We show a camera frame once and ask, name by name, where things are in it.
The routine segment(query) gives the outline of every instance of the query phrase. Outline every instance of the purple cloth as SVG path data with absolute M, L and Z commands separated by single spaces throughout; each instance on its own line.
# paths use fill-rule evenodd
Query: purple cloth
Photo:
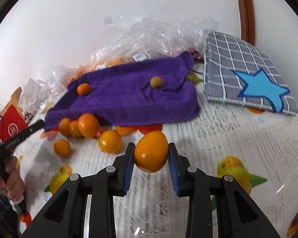
M 140 126 L 195 118 L 200 107 L 192 83 L 185 75 L 193 67 L 190 53 L 178 57 L 145 60 L 87 73 L 68 85 L 67 93 L 48 111 L 45 130 L 58 126 L 61 119 L 78 119 L 92 113 L 101 125 Z M 162 89 L 152 89 L 150 79 L 163 79 Z M 91 93 L 76 92 L 89 83 Z

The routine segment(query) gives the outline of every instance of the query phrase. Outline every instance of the red paper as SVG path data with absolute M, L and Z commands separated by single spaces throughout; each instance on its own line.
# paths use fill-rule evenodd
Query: red paper
M 5 142 L 27 127 L 28 125 L 24 119 L 19 115 L 15 107 L 11 105 L 3 115 L 3 120 L 0 121 L 0 140 Z

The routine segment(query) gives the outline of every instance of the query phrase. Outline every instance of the white wall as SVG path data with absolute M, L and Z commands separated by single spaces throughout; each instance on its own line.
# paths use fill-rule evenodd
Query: white wall
M 0 25 L 0 103 L 40 68 L 86 63 L 108 18 L 144 17 L 166 4 L 222 18 L 221 30 L 240 36 L 237 0 L 19 0 Z
M 284 77 L 298 105 L 298 17 L 284 0 L 253 0 L 256 47 Z

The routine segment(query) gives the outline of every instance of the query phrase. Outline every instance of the person's arm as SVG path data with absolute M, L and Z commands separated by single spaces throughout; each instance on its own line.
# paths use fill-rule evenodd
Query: person's arm
M 18 235 L 18 215 L 13 210 L 8 198 L 5 196 L 3 188 L 8 191 L 9 198 L 17 201 L 21 198 L 25 190 L 25 184 L 21 179 L 20 172 L 16 168 L 17 158 L 12 157 L 6 165 L 6 171 L 9 173 L 9 178 L 5 183 L 0 178 L 0 220 L 11 234 L 11 236 L 19 237 Z

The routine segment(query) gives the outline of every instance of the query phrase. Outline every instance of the star applique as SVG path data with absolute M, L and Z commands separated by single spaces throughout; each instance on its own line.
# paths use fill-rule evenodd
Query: star applique
M 238 97 L 263 97 L 268 99 L 274 112 L 283 111 L 282 96 L 290 93 L 290 90 L 273 83 L 262 68 L 254 75 L 234 70 L 232 72 L 245 83 Z

